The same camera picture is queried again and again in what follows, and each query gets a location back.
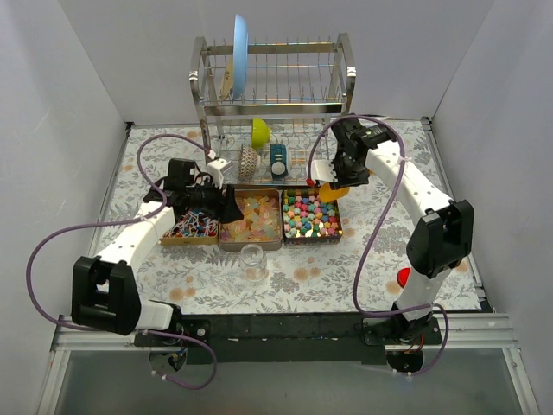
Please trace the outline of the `steel dish rack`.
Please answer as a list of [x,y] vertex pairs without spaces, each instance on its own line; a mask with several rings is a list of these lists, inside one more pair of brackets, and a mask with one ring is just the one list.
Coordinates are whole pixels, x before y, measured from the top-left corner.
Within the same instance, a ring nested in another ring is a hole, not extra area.
[[238,167],[242,145],[251,143],[251,122],[261,118],[270,127],[270,143],[284,144],[289,174],[273,179],[270,145],[259,150],[256,174],[245,185],[302,187],[309,152],[329,158],[334,144],[316,138],[332,118],[348,113],[353,102],[356,64],[350,37],[287,41],[253,41],[248,50],[247,83],[243,98],[219,100],[219,86],[232,45],[194,41],[189,85],[203,144]]

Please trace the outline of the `yellow plastic scoop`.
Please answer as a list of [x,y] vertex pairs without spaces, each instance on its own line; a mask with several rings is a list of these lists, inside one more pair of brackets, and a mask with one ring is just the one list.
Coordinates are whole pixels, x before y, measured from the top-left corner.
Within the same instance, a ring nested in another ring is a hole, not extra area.
[[319,188],[319,196],[322,202],[330,203],[348,195],[349,191],[349,187],[332,189],[331,182],[325,182]]

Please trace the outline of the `clear glass jar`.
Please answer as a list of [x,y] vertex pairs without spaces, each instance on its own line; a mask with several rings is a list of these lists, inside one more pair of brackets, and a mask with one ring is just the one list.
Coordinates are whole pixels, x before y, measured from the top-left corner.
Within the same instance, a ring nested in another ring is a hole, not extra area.
[[245,245],[240,251],[240,267],[247,281],[257,283],[265,279],[268,271],[263,248],[257,244]]

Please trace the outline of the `star candy tin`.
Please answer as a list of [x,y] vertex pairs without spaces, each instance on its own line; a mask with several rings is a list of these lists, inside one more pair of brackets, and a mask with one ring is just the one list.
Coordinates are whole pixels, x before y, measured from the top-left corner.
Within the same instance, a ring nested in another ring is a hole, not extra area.
[[286,246],[338,245],[343,229],[337,201],[324,201],[316,188],[281,192],[283,243]]

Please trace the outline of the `popsicle candy tin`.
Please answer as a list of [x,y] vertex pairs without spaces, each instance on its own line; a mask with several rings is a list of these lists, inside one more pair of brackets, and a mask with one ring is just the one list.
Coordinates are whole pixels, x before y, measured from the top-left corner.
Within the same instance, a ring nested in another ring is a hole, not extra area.
[[276,188],[236,190],[236,202],[244,218],[219,225],[218,246],[226,252],[239,252],[248,244],[276,251],[283,243],[281,194]]

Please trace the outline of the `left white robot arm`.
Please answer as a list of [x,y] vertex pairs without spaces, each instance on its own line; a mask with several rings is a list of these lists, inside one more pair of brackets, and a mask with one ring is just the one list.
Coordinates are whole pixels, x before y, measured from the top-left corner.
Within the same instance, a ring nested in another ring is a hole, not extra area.
[[183,337],[179,310],[169,303],[139,295],[136,275],[150,251],[180,217],[198,209],[218,223],[243,219],[235,188],[225,182],[231,162],[217,158],[207,171],[196,173],[195,163],[173,158],[167,174],[152,182],[135,222],[93,257],[81,257],[73,266],[73,322],[119,335],[153,329],[167,346]]

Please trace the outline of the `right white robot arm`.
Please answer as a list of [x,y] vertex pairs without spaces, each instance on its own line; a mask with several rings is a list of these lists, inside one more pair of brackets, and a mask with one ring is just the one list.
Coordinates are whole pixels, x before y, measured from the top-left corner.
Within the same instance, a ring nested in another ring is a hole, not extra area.
[[406,209],[414,225],[405,247],[408,277],[402,293],[387,311],[364,310],[357,297],[355,309],[374,319],[378,337],[410,343],[429,329],[436,297],[446,278],[472,250],[474,208],[466,200],[455,201],[436,188],[407,157],[400,135],[386,122],[348,114],[324,128],[337,141],[334,160],[326,164],[321,179],[332,189],[365,185],[375,174],[391,191],[372,231],[354,274],[353,294],[365,260],[394,201]]

